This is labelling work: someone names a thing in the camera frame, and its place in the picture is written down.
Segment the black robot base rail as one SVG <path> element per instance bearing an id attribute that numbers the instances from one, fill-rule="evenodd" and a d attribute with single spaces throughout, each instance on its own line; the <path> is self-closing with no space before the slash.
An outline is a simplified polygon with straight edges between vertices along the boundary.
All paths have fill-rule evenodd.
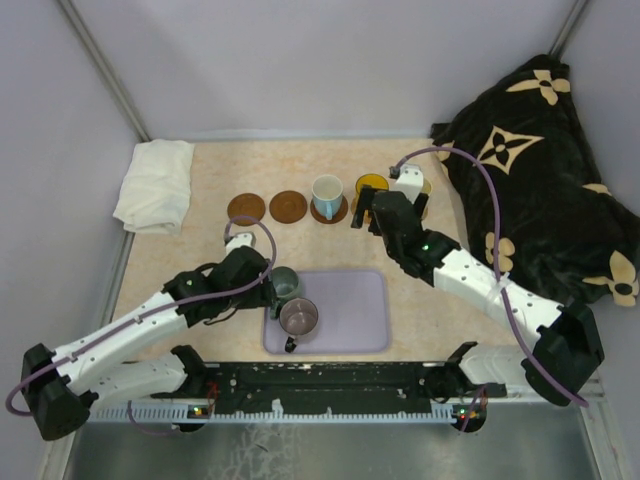
<path id="1" fill-rule="evenodd" d="M 194 381 L 154 399 L 211 400 L 218 414 L 429 413 L 433 402 L 472 397 L 480 388 L 454 362 L 209 364 Z"/>

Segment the dark wooden coaster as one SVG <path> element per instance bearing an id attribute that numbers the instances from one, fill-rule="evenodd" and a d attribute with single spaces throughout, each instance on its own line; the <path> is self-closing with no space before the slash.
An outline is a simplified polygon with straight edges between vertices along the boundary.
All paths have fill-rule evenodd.
<path id="1" fill-rule="evenodd" d="M 342 201 L 341 201 L 340 208 L 338 209 L 337 213 L 333 215 L 331 220 L 328 220 L 325 217 L 323 217 L 317 211 L 317 209 L 315 207 L 315 204 L 313 202 L 310 203 L 310 212 L 311 212 L 312 217 L 317 222 L 322 223 L 322 224 L 332 225 L 332 224 L 339 223 L 347 216 L 348 211 L 349 211 L 349 204 L 348 204 L 347 198 L 345 196 L 342 196 Z"/>
<path id="2" fill-rule="evenodd" d="M 242 193 L 234 197 L 227 206 L 230 219 L 237 218 L 236 225 L 250 226 L 260 221 L 266 213 L 264 200 L 254 193 Z"/>

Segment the purple mug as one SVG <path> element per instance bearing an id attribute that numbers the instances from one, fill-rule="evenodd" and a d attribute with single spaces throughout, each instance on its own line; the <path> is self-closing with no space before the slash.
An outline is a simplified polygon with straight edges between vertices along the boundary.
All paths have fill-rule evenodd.
<path id="1" fill-rule="evenodd" d="M 306 298 L 294 298 L 286 302 L 279 314 L 279 324 L 287 334 L 284 350 L 293 353 L 298 340 L 311 333 L 319 321 L 316 305 Z"/>

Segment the white mug blue handle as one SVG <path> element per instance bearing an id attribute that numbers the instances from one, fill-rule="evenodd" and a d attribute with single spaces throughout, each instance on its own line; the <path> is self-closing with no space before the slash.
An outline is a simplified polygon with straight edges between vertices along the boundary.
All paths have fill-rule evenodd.
<path id="1" fill-rule="evenodd" d="M 319 215 L 332 221 L 342 204 L 343 183 L 334 175 L 321 175 L 312 184 L 312 197 Z"/>

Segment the grey-green mug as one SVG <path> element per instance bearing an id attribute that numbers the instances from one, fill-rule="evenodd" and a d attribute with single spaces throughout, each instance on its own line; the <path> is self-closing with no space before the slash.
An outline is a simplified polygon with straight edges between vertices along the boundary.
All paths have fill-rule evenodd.
<path id="1" fill-rule="evenodd" d="M 274 268 L 271 272 L 271 280 L 276 291 L 276 303 L 269 311 L 269 318 L 275 320 L 288 301 L 301 296 L 303 286 L 298 274 L 286 266 Z"/>

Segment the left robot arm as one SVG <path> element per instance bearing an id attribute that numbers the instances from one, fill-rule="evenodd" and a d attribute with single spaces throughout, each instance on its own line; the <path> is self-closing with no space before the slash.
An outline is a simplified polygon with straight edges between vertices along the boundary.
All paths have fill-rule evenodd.
<path id="1" fill-rule="evenodd" d="M 274 306 L 271 269 L 255 249 L 241 246 L 219 263 L 179 273 L 137 309 L 91 335 L 53 350 L 30 348 L 20 391 L 41 438 L 61 439 L 112 403 L 201 394 L 208 370 L 193 347 L 179 345 L 151 361 L 132 356 L 227 311 Z"/>

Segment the brown wooden coaster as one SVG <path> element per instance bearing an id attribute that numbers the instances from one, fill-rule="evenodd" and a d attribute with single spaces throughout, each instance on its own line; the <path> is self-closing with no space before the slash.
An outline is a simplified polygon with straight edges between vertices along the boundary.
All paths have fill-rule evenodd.
<path id="1" fill-rule="evenodd" d="M 297 191 L 285 190 L 277 193 L 269 203 L 272 218 L 282 224 L 300 221 L 307 213 L 306 198 Z"/>

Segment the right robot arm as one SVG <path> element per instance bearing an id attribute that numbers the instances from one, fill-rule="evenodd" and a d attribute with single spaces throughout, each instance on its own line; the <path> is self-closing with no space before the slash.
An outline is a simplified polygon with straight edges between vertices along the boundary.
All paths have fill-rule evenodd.
<path id="1" fill-rule="evenodd" d="M 574 301 L 542 298 L 477 260 L 456 240 L 421 225 L 400 191 L 364 186 L 352 227 L 372 217 L 370 233 L 382 238 L 387 255 L 407 275 L 453 294 L 512 330 L 524 358 L 524 377 L 557 406 L 587 404 L 579 394 L 605 355 L 592 310 Z"/>

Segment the yellow mug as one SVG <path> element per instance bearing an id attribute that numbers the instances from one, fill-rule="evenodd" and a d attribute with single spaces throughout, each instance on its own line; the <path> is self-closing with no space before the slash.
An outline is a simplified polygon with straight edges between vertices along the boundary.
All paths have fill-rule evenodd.
<path id="1" fill-rule="evenodd" d="M 388 181 L 381 175 L 375 173 L 367 173 L 358 178 L 355 184 L 355 198 L 358 199 L 362 189 L 365 187 L 371 187 L 378 190 L 388 190 L 389 184 Z"/>

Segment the cream mug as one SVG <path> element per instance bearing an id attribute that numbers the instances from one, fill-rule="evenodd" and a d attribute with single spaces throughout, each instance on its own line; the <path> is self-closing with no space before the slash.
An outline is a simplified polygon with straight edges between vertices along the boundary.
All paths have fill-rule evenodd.
<path id="1" fill-rule="evenodd" d="M 421 189 L 421 193 L 425 194 L 427 196 L 431 196 L 432 195 L 432 189 L 433 189 L 433 186 L 432 186 L 431 182 L 428 179 L 424 179 L 423 180 L 423 187 Z"/>

